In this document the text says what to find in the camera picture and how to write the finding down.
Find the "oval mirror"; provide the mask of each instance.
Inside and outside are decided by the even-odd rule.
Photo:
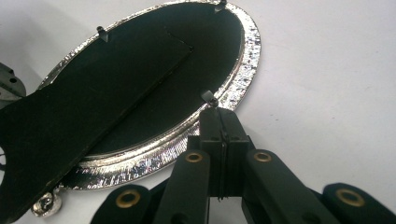
[[[62,59],[39,89],[87,66],[108,78],[114,72],[131,74],[138,63],[130,56],[136,34],[175,39],[190,48],[190,55],[64,177],[66,188],[111,187],[171,164],[185,150],[187,136],[199,134],[198,116],[208,107],[201,93],[212,91],[220,107],[235,109],[254,77],[261,51],[259,31],[240,7],[176,1],[99,27],[97,35]]]

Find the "black panel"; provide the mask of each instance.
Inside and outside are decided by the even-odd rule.
[[[190,55],[191,49],[163,28],[147,33],[136,35],[129,45],[134,50],[124,55],[111,54],[114,45],[98,39],[92,44],[100,47],[92,63],[0,110],[0,146],[7,158],[0,223],[15,221],[54,188]]]
[[[214,5],[198,3],[163,7],[125,22],[115,32],[109,32],[110,44],[120,46],[120,55],[106,62],[109,66],[113,66],[115,60],[122,60],[127,49],[133,50],[128,41],[134,41],[136,33],[147,31],[142,31],[142,27],[147,26],[164,28],[170,35],[192,46],[193,53],[123,123],[95,146],[90,155],[130,147],[169,130],[203,104],[202,90],[218,90],[239,56],[242,28],[234,14],[227,10],[215,14],[214,8]],[[85,50],[73,62],[85,61],[81,60],[83,54],[84,58],[96,55],[94,51]],[[73,70],[72,66],[70,63],[67,69]]]

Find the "silver tinsel border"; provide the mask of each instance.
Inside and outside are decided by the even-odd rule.
[[[126,21],[157,8],[185,2],[215,5],[219,1],[180,0],[164,3],[117,21],[108,26],[106,30],[114,29]],[[233,71],[215,92],[215,97],[219,99],[220,107],[234,110],[245,96],[256,73],[261,52],[261,40],[256,24],[243,9],[231,3],[228,3],[225,9],[231,11],[241,21],[245,43]],[[64,57],[43,80],[39,89],[52,83],[64,67],[97,38],[98,35],[92,36]],[[139,146],[125,148],[122,152],[102,158],[85,158],[67,175],[67,178],[61,183],[61,187],[68,189],[108,188],[149,175],[171,164],[186,149],[187,136],[199,134],[198,117],[205,108],[206,105],[202,106],[172,130]]]

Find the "hole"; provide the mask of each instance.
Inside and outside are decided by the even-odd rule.
[[[186,161],[189,162],[198,162],[201,160],[202,160],[202,155],[195,152],[192,152],[186,156]]]
[[[136,196],[134,196],[133,194],[125,194],[124,196],[122,196],[122,201],[123,202],[131,202],[136,198]]]
[[[305,213],[302,216],[303,221],[308,224],[320,224],[320,218],[312,213]]]
[[[129,208],[137,204],[140,194],[135,189],[127,189],[121,193],[116,200],[116,205],[120,208]]]
[[[271,161],[272,157],[270,154],[268,154],[266,152],[258,152],[256,154],[254,154],[254,159],[256,161]]]
[[[341,202],[349,204],[354,207],[362,207],[365,204],[364,199],[355,191],[351,189],[338,189],[335,195]]]
[[[174,214],[171,218],[171,223],[172,224],[187,224],[187,221],[189,219],[187,218],[186,215],[181,214],[181,213],[177,213]]]

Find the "black plastic part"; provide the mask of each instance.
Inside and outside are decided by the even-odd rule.
[[[203,151],[180,154],[153,223],[207,223],[209,169],[210,159]]]
[[[276,154],[250,150],[245,174],[272,223],[339,223]]]
[[[151,195],[151,201],[149,203],[148,209],[146,210],[146,214],[141,221],[142,224],[144,223],[152,223],[154,220],[154,215],[158,211],[158,207],[160,206],[161,199],[163,198],[163,194],[166,189],[166,185],[168,184],[168,180],[164,180],[161,184],[157,185],[155,188],[149,191]]]
[[[311,190],[311,192],[315,195],[315,197],[317,197],[317,199],[321,201],[322,195],[320,193],[318,193],[318,192],[316,192],[315,190],[312,190],[312,189],[309,189],[309,190]]]
[[[242,196],[243,160],[250,142],[231,110],[208,108],[200,114],[201,150],[210,155],[210,196]]]
[[[119,54],[110,52],[123,46],[94,42],[103,50],[93,61],[81,62],[79,70],[0,110],[0,146],[7,159],[0,223],[15,221],[53,189],[189,56],[189,46],[164,29],[149,33],[136,34],[132,50]],[[120,60],[114,67],[103,65],[109,57]]]
[[[98,26],[96,28],[96,31],[99,34],[99,38],[101,38],[105,42],[108,42],[108,33],[102,26]]]
[[[218,13],[222,11],[227,5],[227,0],[220,0],[220,2],[216,5],[215,12]]]
[[[131,204],[131,206],[119,207],[119,201],[124,202],[123,204],[129,203]],[[127,185],[115,189],[107,196],[106,200],[96,211],[91,221],[91,224],[145,223],[143,222],[143,219],[145,217],[146,211],[149,208],[150,201],[151,194],[149,190],[144,187],[137,185]]]
[[[342,223],[396,223],[396,216],[388,208],[363,190],[347,184],[326,186],[322,201]]]
[[[242,198],[241,207],[247,224],[271,224],[270,218],[260,204],[250,203]]]
[[[210,106],[218,107],[219,100],[215,97],[213,92],[211,91],[202,91],[201,92],[202,99]]]
[[[201,139],[199,136],[190,135],[187,139],[187,150],[199,150],[201,148]]]

